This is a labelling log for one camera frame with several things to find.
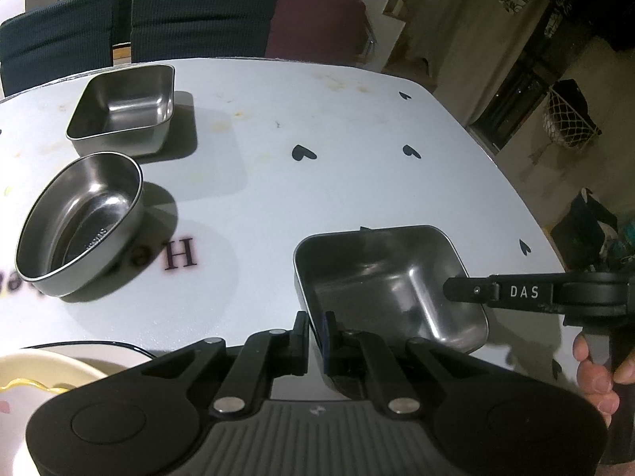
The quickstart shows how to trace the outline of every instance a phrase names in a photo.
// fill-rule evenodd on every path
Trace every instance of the square metal container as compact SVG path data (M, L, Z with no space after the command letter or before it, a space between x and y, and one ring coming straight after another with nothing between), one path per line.
M480 304L452 303L448 277L466 271L447 236L421 225L310 236L296 248L296 276L317 341L334 311L345 329L374 332L396 351L419 336L462 352L487 341Z
M104 150L131 157L157 153L174 112L174 68L134 66L94 77L84 90L66 137L80 155Z

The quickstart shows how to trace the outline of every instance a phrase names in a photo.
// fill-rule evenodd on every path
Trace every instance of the finger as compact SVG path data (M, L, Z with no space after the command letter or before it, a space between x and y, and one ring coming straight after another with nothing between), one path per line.
M633 349L622 364L617 367L613 378L615 383L635 383L635 349Z
M620 397L615 392L590 393L584 396L602 415L613 415L620 405Z
M613 387L611 374L602 365L585 360L578 366L578 386L583 393L608 393Z
M573 357L579 362L585 361L589 357L589 344L582 333L576 336L573 341Z

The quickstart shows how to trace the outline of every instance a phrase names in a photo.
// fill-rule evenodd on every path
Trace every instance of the chair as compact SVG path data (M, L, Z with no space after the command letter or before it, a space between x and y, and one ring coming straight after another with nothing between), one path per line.
M63 0L0 25L5 96L112 66L115 0Z
M132 62L260 57L350 65L364 46L357 0L132 0Z
M277 0L132 0L134 63L264 57Z

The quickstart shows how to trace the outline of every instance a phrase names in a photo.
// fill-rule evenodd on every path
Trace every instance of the white table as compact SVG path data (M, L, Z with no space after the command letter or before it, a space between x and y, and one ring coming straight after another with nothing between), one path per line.
M138 243L157 257L137 268L132 262L143 264L144 251L129 252L119 271L71 301L39 296L26 284L15 289L8 279L30 206L77 158L65 130L93 74L0 103L0 351L70 340L168 351L209 336L237 345L259 330L289 328L300 309L296 245L360 226L434 225L471 276L562 270L496 165L419 85L304 63L169 63L175 129L183 134L180 151L171 152L185 157L142 165L151 185ZM294 160L297 144L317 159ZM405 145L421 159L406 156ZM184 267L181 255L179 268L165 270L161 242L170 238L174 252L192 238L196 265ZM475 355L552 382L553 357L564 368L558 384L571 386L577 328L514 311L491 319L490 343Z

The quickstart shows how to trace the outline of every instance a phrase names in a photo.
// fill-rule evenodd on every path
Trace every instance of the ribbed gray panel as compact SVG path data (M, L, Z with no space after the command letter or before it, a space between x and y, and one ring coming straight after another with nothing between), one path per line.
M466 476L416 423L368 401L267 401L217 424L173 476Z

